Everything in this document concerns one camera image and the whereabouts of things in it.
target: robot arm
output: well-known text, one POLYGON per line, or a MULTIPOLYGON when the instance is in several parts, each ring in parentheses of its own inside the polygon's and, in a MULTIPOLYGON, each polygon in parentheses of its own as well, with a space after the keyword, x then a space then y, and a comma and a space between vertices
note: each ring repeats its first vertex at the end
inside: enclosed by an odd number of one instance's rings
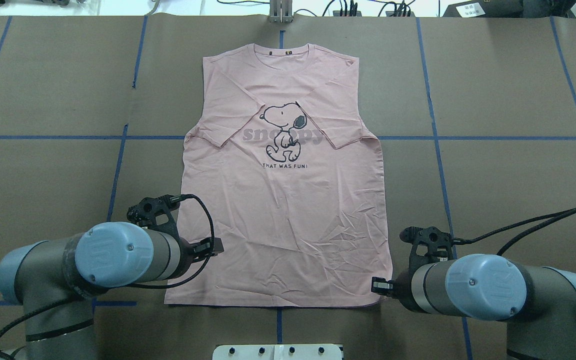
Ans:
POLYGON ((412 312, 506 322, 509 360, 576 359, 576 273, 499 255, 451 259, 450 234, 434 227, 400 237, 413 244, 410 268, 395 280, 373 277, 373 292, 412 312), (429 245, 425 256, 420 245, 429 245))
POLYGON ((205 264, 221 253, 224 249, 214 237, 212 220, 211 237, 194 244, 179 237, 170 211, 189 198, 196 196, 144 198, 128 210, 132 223, 100 223, 82 234, 8 253, 0 262, 4 299, 23 305, 25 314, 50 308, 26 321, 27 357, 96 360, 94 297, 134 283, 178 278, 193 262, 205 264), (158 224, 158 215, 166 215, 167 223, 158 224), (60 305, 51 308, 57 302, 60 305))

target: pink t-shirt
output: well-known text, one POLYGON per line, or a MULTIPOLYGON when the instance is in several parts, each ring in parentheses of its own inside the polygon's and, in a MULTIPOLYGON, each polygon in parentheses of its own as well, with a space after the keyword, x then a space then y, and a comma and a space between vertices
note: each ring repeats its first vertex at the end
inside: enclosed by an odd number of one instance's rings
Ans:
MULTIPOLYGON (((208 207, 224 253, 167 290, 165 303, 377 302, 371 278, 389 279, 393 264, 382 148, 357 106, 359 59, 313 44, 249 44, 204 57, 203 72, 181 192, 208 207)), ((198 205, 182 204, 178 230, 191 242, 209 235, 198 205)))

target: snoopy graphic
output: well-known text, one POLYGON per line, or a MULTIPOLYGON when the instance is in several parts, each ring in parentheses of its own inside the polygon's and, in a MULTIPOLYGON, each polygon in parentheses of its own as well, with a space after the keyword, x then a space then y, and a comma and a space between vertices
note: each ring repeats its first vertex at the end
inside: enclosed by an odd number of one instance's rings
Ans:
POLYGON ((275 162, 294 162, 302 153, 299 139, 294 139, 290 130, 304 129, 306 127, 306 112, 296 102, 289 102, 283 106, 270 106, 263 110, 259 119, 265 120, 279 128, 274 137, 274 146, 265 147, 265 153, 275 162))

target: sticker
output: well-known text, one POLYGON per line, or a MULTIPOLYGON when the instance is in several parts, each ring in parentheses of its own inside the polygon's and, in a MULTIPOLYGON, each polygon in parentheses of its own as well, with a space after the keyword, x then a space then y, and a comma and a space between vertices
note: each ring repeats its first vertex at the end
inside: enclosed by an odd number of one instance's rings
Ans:
POLYGON ((482 9, 482 5, 478 2, 457 6, 457 11, 462 18, 474 18, 475 16, 486 15, 484 9, 482 9))

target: white mounting plate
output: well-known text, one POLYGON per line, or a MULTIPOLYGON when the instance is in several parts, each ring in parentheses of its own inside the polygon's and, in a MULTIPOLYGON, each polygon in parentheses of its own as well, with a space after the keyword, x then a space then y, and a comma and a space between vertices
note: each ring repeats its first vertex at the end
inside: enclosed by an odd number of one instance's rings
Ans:
POLYGON ((343 360, 342 349, 336 344, 220 345, 212 360, 343 360))

